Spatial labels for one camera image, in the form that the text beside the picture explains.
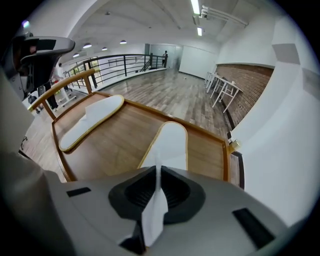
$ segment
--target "ceiling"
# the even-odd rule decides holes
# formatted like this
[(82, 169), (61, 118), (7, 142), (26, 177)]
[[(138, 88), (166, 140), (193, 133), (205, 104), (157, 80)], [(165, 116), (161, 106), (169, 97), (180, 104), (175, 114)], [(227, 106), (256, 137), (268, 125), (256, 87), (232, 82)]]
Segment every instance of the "ceiling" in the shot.
[[(199, 0), (199, 5), (200, 10), (205, 5), (228, 14), (236, 12), (237, 18), (249, 22), (261, 6), (260, 2)], [(63, 56), (62, 62), (72, 60), (75, 52), (86, 51), (82, 55), (91, 55), (101, 52), (102, 47), (118, 47), (121, 40), (127, 40), (128, 44), (172, 43), (166, 41), (172, 37), (198, 40), (192, 15), (191, 0), (110, 0), (93, 13), (72, 37), (75, 49)], [(223, 43), (236, 29), (243, 29), (217, 18), (202, 20), (204, 31), (201, 40)], [(92, 47), (82, 49), (85, 43), (91, 43)]]

